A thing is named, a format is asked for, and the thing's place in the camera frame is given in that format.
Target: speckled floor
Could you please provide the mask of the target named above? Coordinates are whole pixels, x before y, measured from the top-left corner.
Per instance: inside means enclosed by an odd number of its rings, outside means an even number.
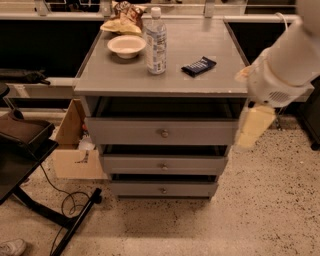
[[[63,255],[320,255],[320,152],[310,149],[294,118],[284,131],[269,129],[252,151],[230,152],[212,201],[122,200],[107,181],[56,179],[52,159],[44,163],[52,183],[68,192],[102,189]],[[38,169],[24,186],[31,197],[60,210],[65,194]],[[49,255],[59,227],[15,198],[0,208],[1,240],[25,239],[24,255]]]

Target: table top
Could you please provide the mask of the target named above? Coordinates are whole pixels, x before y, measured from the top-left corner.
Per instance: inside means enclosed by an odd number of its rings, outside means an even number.
[[[36,151],[35,156],[27,157],[26,152],[14,146],[1,145],[0,147],[0,205],[20,186],[36,168],[42,163],[51,152],[58,146],[58,143],[47,140]]]
[[[246,97],[245,84],[234,77],[245,64],[222,19],[164,19],[167,27],[167,70],[147,71],[144,51],[124,60],[110,52],[115,34],[101,32],[86,63],[75,94],[84,96]],[[181,67],[203,56],[217,62],[214,69],[192,78]]]

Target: black table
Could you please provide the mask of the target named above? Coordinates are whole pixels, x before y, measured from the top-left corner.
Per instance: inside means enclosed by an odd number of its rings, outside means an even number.
[[[80,226],[94,203],[101,202],[101,190],[96,188],[82,211],[75,217],[66,217],[31,199],[20,185],[53,152],[58,143],[47,140],[36,151],[37,159],[22,149],[10,145],[0,145],[0,205],[12,194],[16,195],[27,207],[43,217],[67,229],[52,255],[60,255]]]

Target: cardboard box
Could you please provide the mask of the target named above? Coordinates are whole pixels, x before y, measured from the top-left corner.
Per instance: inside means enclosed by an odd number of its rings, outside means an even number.
[[[107,179],[99,161],[98,150],[77,149],[83,134],[84,118],[81,101],[72,100],[55,137],[59,147],[52,153],[58,178]]]

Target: plastic water bottle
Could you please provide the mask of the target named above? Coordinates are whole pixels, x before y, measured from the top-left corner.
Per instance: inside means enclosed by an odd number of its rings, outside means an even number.
[[[146,26],[146,62],[151,74],[161,74],[167,66],[167,28],[160,7],[151,8],[151,22]]]

